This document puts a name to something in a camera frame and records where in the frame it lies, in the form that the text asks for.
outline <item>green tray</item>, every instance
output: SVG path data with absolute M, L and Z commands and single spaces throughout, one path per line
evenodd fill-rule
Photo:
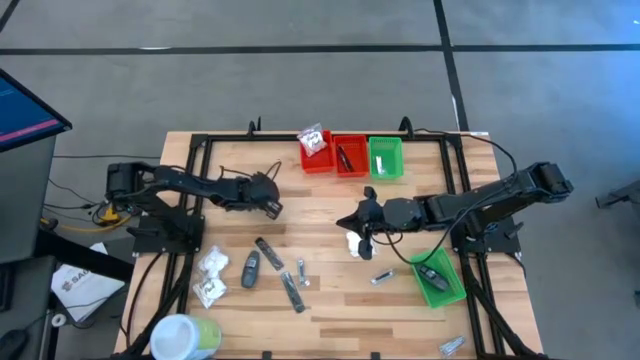
M 421 261 L 430 253 L 431 250 L 422 254 L 414 255 L 411 257 L 411 261 Z M 411 266 L 413 274 L 418 281 L 418 285 L 420 285 L 420 289 L 422 290 L 422 295 L 424 295 L 424 298 L 427 300 L 427 304 L 429 304 L 430 307 L 436 309 L 467 297 L 467 292 L 464 290 L 464 286 L 462 286 L 462 283 L 460 282 L 458 273 L 456 273 L 456 270 L 453 268 L 453 264 L 451 264 L 451 259 L 449 259 L 449 255 L 447 255 L 447 252 L 443 248 L 436 250 L 436 253 L 431 257 L 431 259 L 429 259 L 426 265 L 439 272 L 449 282 L 449 289 L 447 291 L 439 291 L 426 281 L 422 280 L 422 278 L 418 276 L 416 267 Z
M 378 173 L 376 157 L 382 158 L 384 173 Z M 395 179 L 404 175 L 402 160 L 402 139 L 398 137 L 369 138 L 369 169 L 371 177 L 376 179 Z

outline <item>monitor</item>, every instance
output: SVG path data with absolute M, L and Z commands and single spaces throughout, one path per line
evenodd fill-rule
M 67 119 L 0 69 L 0 152 L 69 129 Z

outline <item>wooden tabletop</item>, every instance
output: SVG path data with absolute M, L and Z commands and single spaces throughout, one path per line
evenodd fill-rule
M 185 166 L 192 133 L 167 135 L 162 164 Z M 498 171 L 490 145 L 464 138 L 464 152 L 472 187 L 497 180 Z M 467 342 L 457 358 L 475 356 L 466 302 L 429 308 L 408 265 L 388 247 L 378 246 L 371 261 L 354 259 L 347 251 L 345 230 L 335 221 L 351 214 L 363 199 L 365 185 L 373 185 L 379 202 L 388 198 L 446 192 L 439 147 L 435 143 L 403 144 L 405 173 L 397 181 L 369 178 L 340 179 L 335 174 L 306 175 L 300 168 L 297 142 L 217 142 L 214 143 L 208 177 L 217 178 L 219 165 L 254 173 L 266 172 L 277 160 L 282 168 L 276 178 L 284 210 L 272 221 L 264 213 L 225 212 L 205 201 L 206 232 L 201 254 L 213 245 L 230 257 L 221 279 L 227 293 L 209 310 L 189 290 L 187 313 L 215 319 L 222 329 L 219 358 L 260 358 L 262 351 L 278 358 L 439 358 L 438 346 L 463 335 Z M 196 160 L 200 169 L 202 154 Z M 457 191 L 461 186 L 454 163 Z M 177 204 L 178 194 L 161 194 L 169 204 Z M 405 257 L 432 248 L 442 232 L 405 234 L 398 249 Z M 306 261 L 311 281 L 300 294 L 307 310 L 296 314 L 280 281 L 279 272 L 262 257 L 260 277 L 251 290 L 240 286 L 240 275 L 254 241 L 263 237 L 283 259 L 285 268 L 297 274 L 296 259 Z M 443 245 L 460 273 L 457 255 L 450 241 Z M 138 286 L 142 272 L 154 255 L 141 256 L 135 265 L 131 289 Z M 167 256 L 151 270 L 143 284 L 133 318 L 132 339 L 144 328 L 158 306 Z M 178 262 L 176 274 L 181 262 Z M 534 351 L 542 351 L 522 269 L 500 254 L 488 258 L 497 306 L 513 330 Z M 370 279 L 389 268 L 398 275 L 374 287 Z M 133 291 L 129 293 L 128 314 Z M 488 319 L 481 310 L 487 351 L 492 351 Z M 115 351 L 125 348 L 118 336 Z

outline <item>red plastic container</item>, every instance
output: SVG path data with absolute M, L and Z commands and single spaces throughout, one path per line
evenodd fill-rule
M 307 174 L 331 172 L 336 166 L 336 159 L 333 155 L 331 131 L 322 130 L 322 138 L 327 143 L 327 147 L 312 156 L 307 156 L 304 146 L 300 144 L 300 165 L 302 165 L 302 170 Z
M 361 177 L 369 173 L 369 155 L 367 153 L 367 137 L 364 135 L 335 136 L 333 138 L 335 146 L 334 154 L 338 168 L 338 176 L 341 177 Z M 342 147 L 347 159 L 353 167 L 349 172 L 338 157 L 338 147 Z

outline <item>yellow cable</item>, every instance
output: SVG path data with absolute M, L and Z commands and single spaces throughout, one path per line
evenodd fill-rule
M 68 230 L 68 231 L 75 231 L 75 232 L 83 232 L 83 233 L 99 233 L 99 232 L 105 232 L 105 231 L 109 231 L 109 230 L 113 230 L 117 227 L 120 227 L 122 224 L 126 223 L 127 221 L 131 220 L 131 215 L 125 217 L 124 219 L 120 220 L 119 222 L 113 224 L 113 225 L 109 225 L 107 227 L 103 227 L 103 228 L 99 228 L 99 229 L 86 229 L 86 228 L 77 228 L 75 226 L 69 226 L 69 225 L 58 225 L 60 228 Z M 45 218 L 41 218 L 40 222 L 44 223 L 44 224 L 48 224 L 49 220 L 45 219 Z

